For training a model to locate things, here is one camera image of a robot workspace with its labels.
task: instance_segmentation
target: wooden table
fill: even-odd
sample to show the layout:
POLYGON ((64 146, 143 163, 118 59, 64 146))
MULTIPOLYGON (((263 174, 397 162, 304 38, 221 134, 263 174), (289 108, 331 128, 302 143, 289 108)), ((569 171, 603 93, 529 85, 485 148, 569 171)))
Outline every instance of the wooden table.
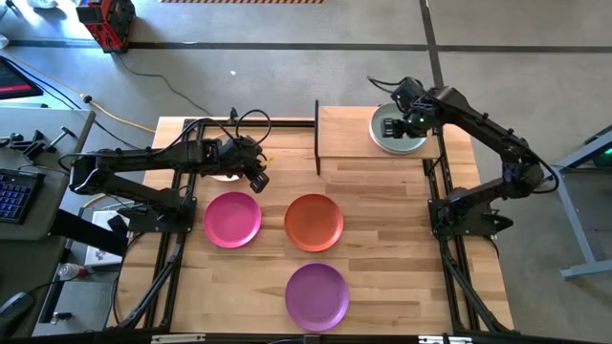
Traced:
MULTIPOLYGON (((184 120, 160 118, 154 146, 168 145, 181 132, 184 120)), ((254 138, 263 132, 241 129, 241 134, 254 138)), ((205 137, 219 134, 218 129, 207 128, 205 137)), ((445 139, 455 186, 479 184, 468 135, 447 126, 445 139)), ((319 144, 326 144, 325 140, 326 136, 321 136, 319 144)), ((322 157, 319 177, 312 128, 274 128, 263 147, 265 154, 273 157, 267 171, 271 181, 263 193, 254 194, 247 181, 220 183, 203 178, 196 182, 198 212, 194 231, 187 237, 172 332, 304 333, 285 310, 284 290, 292 273, 310 262, 335 267, 350 286, 348 313, 327 333, 451 332, 440 250, 430 234, 426 210, 430 195, 420 158, 322 157), (221 249, 204 235, 204 210, 219 194, 236 190, 251 194, 261 204, 263 226, 246 247, 221 249), (287 206, 307 193, 327 195, 344 214, 340 240, 321 253, 295 247, 283 228, 287 206)), ((172 171, 147 172, 144 183, 169 187, 172 176, 172 171)), ((151 283, 159 240, 159 234, 144 235, 128 253, 119 283, 121 318, 136 306, 151 283)), ((472 283, 498 319, 511 327, 491 243, 481 238, 465 241, 472 283)), ((459 303, 465 308, 463 296, 459 303)), ((158 303, 158 318, 163 305, 164 296, 158 303)))

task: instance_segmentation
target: yellow cable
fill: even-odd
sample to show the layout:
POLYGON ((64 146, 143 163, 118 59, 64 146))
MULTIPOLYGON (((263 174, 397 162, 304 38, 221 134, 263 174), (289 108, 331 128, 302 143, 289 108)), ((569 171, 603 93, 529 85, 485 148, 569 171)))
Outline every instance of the yellow cable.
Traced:
MULTIPOLYGON (((83 93, 81 93, 81 92, 79 92, 78 90, 76 90, 76 89, 74 89, 74 88, 72 88, 72 87, 70 87, 70 86, 66 85, 65 83, 63 83, 63 82, 59 81, 58 79, 56 79, 56 78, 54 78, 54 77, 52 77, 52 76, 50 76, 50 75, 48 75, 48 74, 46 74, 46 73, 42 72, 41 70, 37 69, 36 67, 34 67, 33 65, 31 65, 30 63, 28 63, 28 62, 26 62, 26 61, 22 60, 21 58, 19 58, 19 57, 17 57, 17 56, 15 56, 15 55, 13 55, 13 54, 11 54, 11 53, 8 53, 8 52, 6 52, 6 51, 3 51, 2 53, 7 54, 7 55, 8 55, 8 56, 10 56, 12 59, 17 60, 17 61, 19 61, 20 63, 22 63, 22 64, 24 64, 24 65, 26 65, 26 66, 30 67, 30 69, 32 69, 33 71, 37 71, 37 72, 38 72, 40 75, 44 75, 44 76, 45 76, 45 77, 47 77, 48 79, 51 79, 51 80, 55 81, 55 82, 56 82, 58 85, 61 85, 61 86, 63 86, 64 88, 66 88, 66 89, 68 89, 68 90, 70 90, 70 91, 72 91, 72 92, 76 93, 76 94, 77 94, 77 95, 78 95, 78 96, 79 96, 81 99, 85 98, 85 95, 84 95, 83 93)), ((142 130, 147 131, 147 132, 149 132, 149 133, 155 133, 155 130, 153 130, 153 129, 151 129, 151 128, 147 128, 147 127, 145 127, 145 126, 143 126, 143 125, 140 125, 140 124, 137 124, 137 123, 131 122, 131 121, 127 120, 127 119, 123 119, 123 118, 120 118, 120 117, 118 117, 118 116, 115 116, 115 115, 111 114, 110 112, 106 111, 106 110, 105 110, 105 109, 104 109, 104 108, 103 108, 101 105, 99 105, 98 103, 96 103, 96 102, 95 102, 95 101, 93 101, 93 100, 92 100, 92 101, 90 101, 90 103, 91 103, 93 106, 95 106, 95 107, 96 107, 98 110, 100 110, 102 113, 104 113, 104 115, 106 115, 106 116, 108 116, 108 117, 110 117, 110 118, 112 118, 112 119, 114 119, 114 120, 116 120, 116 121, 119 121, 119 122, 121 122, 121 123, 125 123, 125 124, 127 124, 127 125, 131 125, 131 126, 133 126, 133 127, 135 127, 135 128, 142 129, 142 130)))
POLYGON ((88 203, 86 203, 86 204, 85 204, 83 207, 84 207, 84 208, 88 208, 88 207, 90 207, 91 205, 93 205, 94 203, 96 203, 97 201, 99 201, 99 200, 103 199, 104 197, 106 197, 106 195, 104 195, 104 194, 97 195, 97 196, 96 196, 96 197, 94 197, 93 199, 89 200, 89 202, 88 202, 88 203))

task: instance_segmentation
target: gray bowl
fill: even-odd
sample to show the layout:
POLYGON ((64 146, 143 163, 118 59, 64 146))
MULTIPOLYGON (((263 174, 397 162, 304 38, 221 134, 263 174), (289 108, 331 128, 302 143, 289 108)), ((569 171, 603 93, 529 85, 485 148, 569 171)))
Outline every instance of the gray bowl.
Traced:
POLYGON ((379 107, 370 119, 370 137, 380 148, 391 154, 408 154, 419 149, 427 138, 410 139, 404 136, 402 139, 383 137, 383 119, 402 119, 403 114, 395 103, 388 103, 379 107))

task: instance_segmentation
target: wooden board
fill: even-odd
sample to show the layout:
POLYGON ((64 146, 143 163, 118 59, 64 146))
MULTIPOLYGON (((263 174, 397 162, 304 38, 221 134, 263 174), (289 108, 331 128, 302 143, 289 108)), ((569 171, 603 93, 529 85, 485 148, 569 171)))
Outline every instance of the wooden board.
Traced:
MULTIPOLYGON (((183 120, 160 118, 154 146, 169 144, 181 131, 183 120)), ((262 133, 262 129, 244 129, 244 134, 254 138, 262 133)), ((218 129, 208 128, 206 136, 218 134, 218 129)), ((465 143, 465 137, 459 135, 456 142, 461 141, 465 143)), ((426 214, 429 193, 421 161, 324 159, 318 177, 313 144, 313 129, 274 129, 263 144, 268 157, 274 157, 267 172, 271 182, 259 195, 249 190, 246 181, 198 179, 198 213, 186 243, 173 332, 303 333, 285 311, 284 288, 291 274, 310 262, 332 265, 350 286, 349 311, 328 333, 450 331, 442 262, 426 214), (204 235, 202 218, 214 197, 233 190, 248 192, 261 204, 263 226, 246 247, 221 249, 204 235), (321 253, 301 251, 283 230, 288 204, 306 193, 326 194, 344 213, 340 240, 321 253)), ((448 145, 455 146, 453 140, 448 145)), ((468 155, 462 154, 459 162, 468 155)), ((477 183, 470 162, 462 162, 451 166, 463 171, 457 184, 477 183)), ((147 172, 145 183, 168 187, 171 178, 172 171, 147 172)), ((126 258, 118 293, 121 318, 136 306, 150 284, 159 238, 155 233, 144 235, 126 258)), ((466 245, 474 285, 492 311, 511 327, 491 244, 474 239, 466 245)), ((159 310, 163 304, 162 297, 159 310)))
POLYGON ((422 147, 406 155, 392 155, 372 141, 370 119, 377 107, 322 106, 318 108, 318 151, 322 158, 436 159, 438 142, 431 137, 422 147))

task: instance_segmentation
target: desk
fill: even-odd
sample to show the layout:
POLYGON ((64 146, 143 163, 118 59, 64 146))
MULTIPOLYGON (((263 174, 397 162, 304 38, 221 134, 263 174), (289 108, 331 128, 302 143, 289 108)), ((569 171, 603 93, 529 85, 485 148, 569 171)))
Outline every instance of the desk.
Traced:
MULTIPOLYGON (((184 120, 160 118, 154 146, 166 146, 176 138, 184 120)), ((243 135, 254 138, 263 132, 241 129, 243 135)), ((205 137, 220 133, 207 128, 205 137)), ((455 185, 479 184, 468 135, 447 126, 445 139, 455 185)), ((327 333, 451 331, 440 251, 430 234, 426 210, 429 190, 420 159, 321 157, 319 177, 312 128, 274 128, 263 147, 268 157, 274 157, 267 171, 271 181, 263 193, 253 194, 247 181, 219 183, 203 178, 196 182, 198 212, 194 231, 187 236, 172 332, 304 333, 286 313, 284 289, 292 273, 310 262, 332 265, 350 286, 348 313, 327 333), (214 197, 235 190, 248 192, 261 204, 263 226, 246 247, 221 249, 204 235, 202 218, 214 197), (340 240, 321 253, 301 251, 283 229, 285 209, 306 193, 326 194, 344 214, 340 240)), ((147 172, 144 183, 169 187, 172 176, 172 171, 147 172)), ((118 293, 121 317, 136 306, 150 285, 159 240, 159 234, 144 235, 126 258, 118 293)), ((465 241, 472 283, 499 320, 511 327, 491 243, 481 238, 465 241)), ((463 296, 459 303, 465 307, 463 296)), ((158 319, 163 305, 162 296, 158 319)))
MULTIPOLYGON (((59 168, 56 164, 59 155, 80 152, 95 116, 90 111, 0 108, 0 119, 3 130, 6 130, 4 135, 11 132, 19 133, 25 140, 29 140, 34 129, 38 129, 45 135, 45 140, 50 142, 60 134, 62 125, 75 133, 76 139, 66 137, 57 144, 57 153, 43 153, 39 159, 36 159, 37 163, 55 169, 59 168)), ((22 164, 25 164, 25 161, 20 152, 8 148, 0 149, 0 166, 14 169, 22 164)), ((28 170, 36 171, 33 167, 28 167, 28 170)), ((26 223, 22 226, 0 224, 0 231, 4 231, 2 233, 4 239, 10 237, 30 239, 30 241, 0 240, 0 304, 19 291, 31 290, 51 282, 64 251, 66 239, 46 237, 46 232, 53 223, 55 212, 66 191, 68 176, 44 170, 42 173, 46 174, 45 181, 34 200, 26 223), (19 230, 30 229, 32 231, 28 233, 29 235, 19 235, 19 230)), ((32 333, 46 293, 47 289, 41 289, 34 294, 36 303, 14 336, 29 336, 32 333)))

